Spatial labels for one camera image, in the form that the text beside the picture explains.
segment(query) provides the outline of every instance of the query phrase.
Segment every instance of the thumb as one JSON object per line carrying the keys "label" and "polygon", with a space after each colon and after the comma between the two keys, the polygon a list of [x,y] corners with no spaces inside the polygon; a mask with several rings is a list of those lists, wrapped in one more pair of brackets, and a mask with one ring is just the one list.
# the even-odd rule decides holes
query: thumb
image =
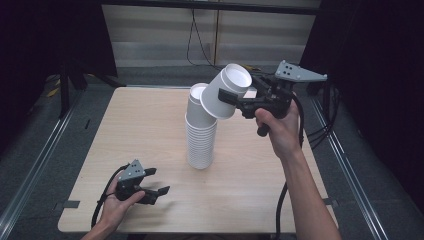
{"label": "thumb", "polygon": [[131,197],[129,197],[127,200],[125,200],[126,207],[130,207],[134,203],[140,201],[146,193],[144,191],[139,191],[134,193]]}
{"label": "thumb", "polygon": [[263,123],[268,125],[271,129],[277,128],[279,121],[269,111],[259,108],[255,111],[258,126],[261,127]]}

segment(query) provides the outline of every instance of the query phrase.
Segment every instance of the stack of cups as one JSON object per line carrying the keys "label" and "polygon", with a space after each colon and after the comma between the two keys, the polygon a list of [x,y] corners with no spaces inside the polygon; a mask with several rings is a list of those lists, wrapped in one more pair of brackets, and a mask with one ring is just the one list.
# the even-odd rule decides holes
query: stack of cups
{"label": "stack of cups", "polygon": [[207,168],[213,161],[217,121],[200,104],[200,95],[207,86],[206,83],[192,86],[187,104],[187,161],[197,169]]}
{"label": "stack of cups", "polygon": [[186,113],[188,163],[197,169],[207,168],[213,161],[213,147],[217,119],[233,116],[236,107],[218,99],[219,89],[230,91],[242,98],[252,77],[237,64],[228,64],[211,81],[191,87]]}

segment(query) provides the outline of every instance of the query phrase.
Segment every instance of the wooden table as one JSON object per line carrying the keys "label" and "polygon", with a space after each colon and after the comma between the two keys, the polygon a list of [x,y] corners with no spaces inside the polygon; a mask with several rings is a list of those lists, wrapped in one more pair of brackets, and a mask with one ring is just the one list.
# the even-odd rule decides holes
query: wooden table
{"label": "wooden table", "polygon": [[[188,89],[116,89],[69,197],[80,201],[79,207],[64,209],[59,230],[89,231],[96,201],[113,172],[139,159],[143,167],[158,169],[143,180],[142,187],[170,185],[171,189],[156,205],[131,207],[119,232],[275,232],[275,210],[285,178],[269,138],[257,136],[255,121],[236,110],[232,118],[218,121],[212,165],[194,169],[186,160],[188,96]],[[326,198],[306,139],[303,151]],[[289,195],[282,208],[281,230],[295,232]]]}

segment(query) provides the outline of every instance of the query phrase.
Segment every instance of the person's right hand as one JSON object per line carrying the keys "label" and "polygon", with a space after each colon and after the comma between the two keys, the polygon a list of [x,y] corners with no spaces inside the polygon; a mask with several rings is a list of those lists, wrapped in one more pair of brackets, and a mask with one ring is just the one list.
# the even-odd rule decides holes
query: person's right hand
{"label": "person's right hand", "polygon": [[255,112],[258,126],[267,124],[270,127],[269,137],[274,152],[284,162],[291,159],[296,151],[301,150],[299,144],[299,110],[296,103],[291,102],[287,116],[276,119],[269,111],[259,108]]}

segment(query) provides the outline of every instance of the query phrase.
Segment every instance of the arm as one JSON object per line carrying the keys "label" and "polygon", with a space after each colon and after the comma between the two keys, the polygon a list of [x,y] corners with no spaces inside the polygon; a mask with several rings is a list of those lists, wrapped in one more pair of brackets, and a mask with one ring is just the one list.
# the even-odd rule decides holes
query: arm
{"label": "arm", "polygon": [[102,216],[99,222],[88,232],[82,239],[83,240],[100,240],[106,239],[109,235],[116,231],[125,213],[134,203],[140,201],[144,197],[144,192],[136,192],[125,201],[120,201],[116,198],[115,192],[118,182],[118,176],[110,184],[106,194],[111,194],[105,200],[103,205]]}
{"label": "arm", "polygon": [[264,110],[255,112],[258,126],[270,127],[269,137],[286,176],[298,239],[341,239],[325,206],[299,145],[296,104],[292,102],[284,119]]}

